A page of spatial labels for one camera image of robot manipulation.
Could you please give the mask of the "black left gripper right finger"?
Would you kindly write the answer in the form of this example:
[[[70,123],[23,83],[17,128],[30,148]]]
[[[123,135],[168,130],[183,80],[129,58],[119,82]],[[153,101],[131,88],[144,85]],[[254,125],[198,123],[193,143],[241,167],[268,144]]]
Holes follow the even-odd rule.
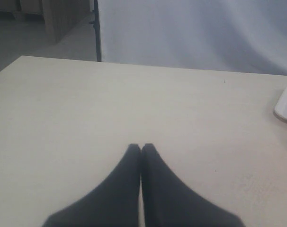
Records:
[[[242,227],[242,220],[186,186],[153,144],[141,152],[144,221],[147,227]]]

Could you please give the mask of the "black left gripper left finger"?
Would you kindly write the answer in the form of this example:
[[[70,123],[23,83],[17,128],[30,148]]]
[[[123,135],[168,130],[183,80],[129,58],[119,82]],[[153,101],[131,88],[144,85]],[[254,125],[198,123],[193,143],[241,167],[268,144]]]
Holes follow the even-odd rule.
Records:
[[[52,214],[45,227],[137,227],[141,150],[130,144],[113,171],[89,194]]]

